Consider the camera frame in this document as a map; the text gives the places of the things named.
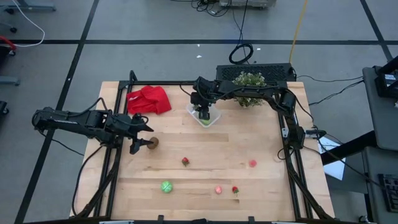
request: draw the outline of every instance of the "white paper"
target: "white paper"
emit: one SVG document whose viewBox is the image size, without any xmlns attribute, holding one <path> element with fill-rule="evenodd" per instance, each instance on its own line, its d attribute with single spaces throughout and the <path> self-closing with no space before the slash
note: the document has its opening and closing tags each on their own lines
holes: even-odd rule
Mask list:
<svg viewBox="0 0 398 224">
<path fill-rule="evenodd" d="M 325 138 L 325 137 L 320 138 L 320 142 L 322 143 L 323 147 L 328 151 L 330 149 L 334 149 L 337 146 L 340 146 L 339 144 L 337 144 L 334 141 L 332 141 L 328 138 Z M 321 148 L 321 145 L 319 145 L 319 143 L 318 143 L 318 150 L 319 150 L 319 153 L 321 153 L 321 154 L 326 153 Z M 323 166 L 323 170 L 329 176 L 332 176 L 338 180 L 343 180 L 344 166 L 345 165 L 341 161 L 336 161 L 336 162 L 332 162 L 331 164 Z"/>
</svg>

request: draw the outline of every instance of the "clear plastic container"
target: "clear plastic container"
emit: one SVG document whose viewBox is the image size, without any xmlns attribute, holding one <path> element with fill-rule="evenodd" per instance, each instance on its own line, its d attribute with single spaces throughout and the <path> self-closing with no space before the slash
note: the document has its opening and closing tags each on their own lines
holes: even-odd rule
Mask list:
<svg viewBox="0 0 398 224">
<path fill-rule="evenodd" d="M 209 128 L 212 124 L 214 124 L 214 122 L 218 120 L 218 118 L 221 117 L 221 111 L 218 110 L 215 105 L 209 106 L 210 119 L 208 121 L 199 119 L 199 112 L 193 109 L 193 104 L 188 104 L 186 109 L 193 116 L 193 118 L 197 120 L 198 123 L 204 128 Z"/>
</svg>

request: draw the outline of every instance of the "potted plant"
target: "potted plant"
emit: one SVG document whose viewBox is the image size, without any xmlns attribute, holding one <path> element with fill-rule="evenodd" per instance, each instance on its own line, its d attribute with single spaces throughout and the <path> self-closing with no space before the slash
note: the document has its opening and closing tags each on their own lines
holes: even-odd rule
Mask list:
<svg viewBox="0 0 398 224">
<path fill-rule="evenodd" d="M 261 73 L 251 74 L 241 72 L 241 74 L 232 81 L 235 85 L 247 85 L 247 86 L 266 86 L 266 81 Z M 261 106 L 264 100 L 257 98 L 242 98 L 236 97 L 235 101 L 239 103 L 243 108 Z"/>
</svg>

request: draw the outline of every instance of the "wooden table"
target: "wooden table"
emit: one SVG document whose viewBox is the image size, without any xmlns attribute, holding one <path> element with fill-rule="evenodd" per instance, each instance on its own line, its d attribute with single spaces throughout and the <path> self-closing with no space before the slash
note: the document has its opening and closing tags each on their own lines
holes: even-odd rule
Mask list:
<svg viewBox="0 0 398 224">
<path fill-rule="evenodd" d="M 309 111 L 303 83 L 288 86 Z M 118 82 L 102 84 L 99 96 L 108 108 L 114 107 L 117 87 Z M 188 92 L 192 90 L 192 86 L 183 87 Z M 141 88 L 133 86 L 133 91 Z M 248 216 L 254 216 L 256 221 L 294 221 L 286 165 L 277 158 L 282 148 L 277 113 L 267 103 L 243 109 L 233 100 L 220 100 L 216 107 L 222 112 L 221 118 L 210 128 L 203 128 L 185 109 L 190 97 L 179 86 L 163 88 L 172 110 L 162 115 L 146 114 L 148 125 L 155 132 L 139 133 L 139 138 L 157 137 L 159 146 L 154 150 L 141 147 L 131 155 L 131 142 L 125 139 L 112 219 L 156 220 L 158 215 L 164 215 L 165 220 L 247 221 Z M 102 105 L 98 104 L 98 109 L 103 109 Z M 299 107 L 296 111 L 300 125 L 310 128 L 310 117 Z M 96 140 L 89 139 L 85 159 L 98 146 Z M 318 149 L 312 139 L 306 139 L 305 146 Z M 308 149 L 301 153 L 309 191 L 334 216 L 320 156 Z M 82 172 L 76 196 L 78 212 L 98 188 L 104 154 L 102 149 Z M 183 166 L 183 157 L 189 158 L 189 166 Z M 251 159 L 257 160 L 254 168 L 248 165 Z M 169 194 L 160 189 L 165 180 L 174 185 Z M 215 194 L 217 185 L 223 188 L 221 195 Z M 238 195 L 232 193 L 232 186 L 239 188 Z M 305 217 L 299 190 L 298 196 Z M 108 192 L 104 194 L 101 214 L 107 201 Z"/>
</svg>

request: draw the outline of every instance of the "red towel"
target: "red towel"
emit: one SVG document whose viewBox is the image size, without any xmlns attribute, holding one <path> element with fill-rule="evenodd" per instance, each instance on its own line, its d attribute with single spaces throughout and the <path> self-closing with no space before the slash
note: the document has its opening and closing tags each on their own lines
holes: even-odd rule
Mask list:
<svg viewBox="0 0 398 224">
<path fill-rule="evenodd" d="M 160 86 L 145 86 L 127 94 L 127 110 L 131 114 L 155 112 L 161 114 L 171 110 L 169 98 Z"/>
</svg>

